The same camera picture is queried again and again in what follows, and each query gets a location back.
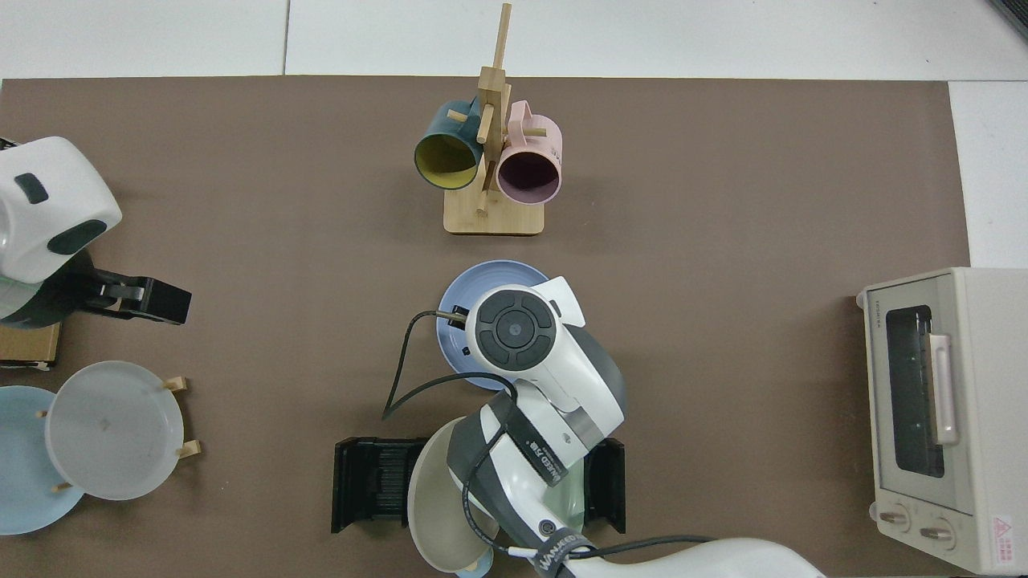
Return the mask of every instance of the toaster oven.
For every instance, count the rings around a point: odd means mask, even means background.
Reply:
[[[1028,269],[939,270],[857,304],[878,530],[978,574],[1028,573]]]

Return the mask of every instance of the oven window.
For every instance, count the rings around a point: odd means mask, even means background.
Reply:
[[[896,465],[909,472],[943,477],[943,446],[931,433],[927,339],[931,309],[893,310],[885,315],[892,390],[892,441]]]

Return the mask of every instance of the light blue plate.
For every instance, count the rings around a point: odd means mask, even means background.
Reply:
[[[64,479],[46,454],[46,420],[53,394],[39,388],[0,388],[0,536],[45,528],[71,511],[82,491],[50,491]]]
[[[539,285],[550,278],[543,275],[534,266],[526,265],[520,261],[498,259],[495,261],[485,261],[462,273],[450,283],[450,286],[443,293],[443,300],[439,302],[439,310],[450,312],[453,305],[461,305],[470,310],[475,301],[489,289],[516,283],[519,285]],[[436,320],[436,336],[439,337],[439,348],[443,351],[443,357],[457,373],[467,371],[484,371],[470,355],[464,355],[464,348],[468,347],[468,338],[465,332],[456,327],[450,327],[445,319]],[[499,391],[503,386],[492,380],[473,377],[468,380],[472,384],[487,390]]]

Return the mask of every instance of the pink mug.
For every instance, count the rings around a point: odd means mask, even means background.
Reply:
[[[524,205],[541,205],[556,196],[563,149],[557,123],[533,114],[528,101],[518,101],[511,105],[507,138],[507,147],[497,164],[500,191]]]

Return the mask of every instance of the oven knob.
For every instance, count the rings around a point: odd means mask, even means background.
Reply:
[[[878,512],[878,519],[895,526],[900,532],[910,532],[910,513],[900,504],[889,504],[889,509]]]
[[[937,541],[947,550],[952,550],[957,546],[957,538],[950,522],[943,518],[937,518],[931,528],[922,528],[921,536],[929,540]]]

